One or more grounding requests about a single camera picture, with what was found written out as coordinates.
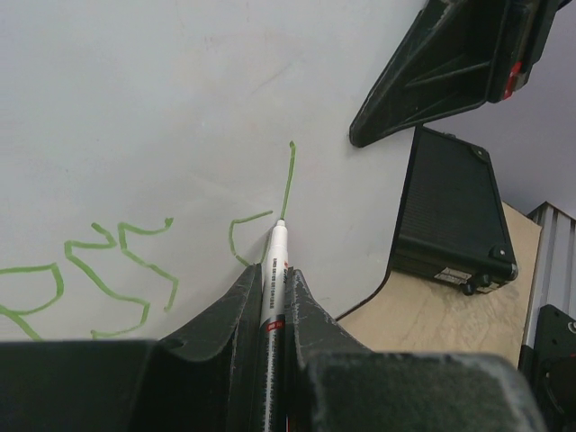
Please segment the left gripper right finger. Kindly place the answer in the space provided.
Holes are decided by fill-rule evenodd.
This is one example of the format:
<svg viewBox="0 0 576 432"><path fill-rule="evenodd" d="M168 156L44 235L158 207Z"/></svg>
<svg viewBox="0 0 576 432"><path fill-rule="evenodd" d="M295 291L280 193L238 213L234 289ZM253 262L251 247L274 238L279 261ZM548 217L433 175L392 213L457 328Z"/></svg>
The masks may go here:
<svg viewBox="0 0 576 432"><path fill-rule="evenodd" d="M288 277L291 431L544 431L526 379L496 355L374 352Z"/></svg>

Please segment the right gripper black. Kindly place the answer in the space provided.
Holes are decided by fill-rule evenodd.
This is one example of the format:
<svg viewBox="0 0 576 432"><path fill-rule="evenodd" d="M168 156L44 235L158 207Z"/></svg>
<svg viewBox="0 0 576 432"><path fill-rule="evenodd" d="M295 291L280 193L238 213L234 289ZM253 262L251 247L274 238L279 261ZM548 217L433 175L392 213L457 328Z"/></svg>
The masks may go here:
<svg viewBox="0 0 576 432"><path fill-rule="evenodd" d="M351 144L363 148L487 100L509 99L527 84L566 5L426 2L351 122Z"/></svg>

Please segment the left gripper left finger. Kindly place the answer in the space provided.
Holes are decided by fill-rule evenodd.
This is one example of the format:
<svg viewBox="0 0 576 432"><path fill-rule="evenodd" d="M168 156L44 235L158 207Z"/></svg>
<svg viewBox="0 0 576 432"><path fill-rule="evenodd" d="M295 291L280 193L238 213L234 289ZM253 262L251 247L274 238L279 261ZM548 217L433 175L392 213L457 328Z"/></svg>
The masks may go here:
<svg viewBox="0 0 576 432"><path fill-rule="evenodd" d="M159 340L4 342L4 431L246 431L261 268Z"/></svg>

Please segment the white whiteboard black frame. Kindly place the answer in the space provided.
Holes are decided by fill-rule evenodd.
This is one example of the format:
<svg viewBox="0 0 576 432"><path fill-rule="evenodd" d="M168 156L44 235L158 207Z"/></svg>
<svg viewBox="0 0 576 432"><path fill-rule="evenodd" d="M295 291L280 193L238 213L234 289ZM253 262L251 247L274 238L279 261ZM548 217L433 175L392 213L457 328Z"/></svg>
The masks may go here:
<svg viewBox="0 0 576 432"><path fill-rule="evenodd" d="M338 317L388 270L411 134L348 127L420 1L4 1L1 338L160 338L288 228Z"/></svg>

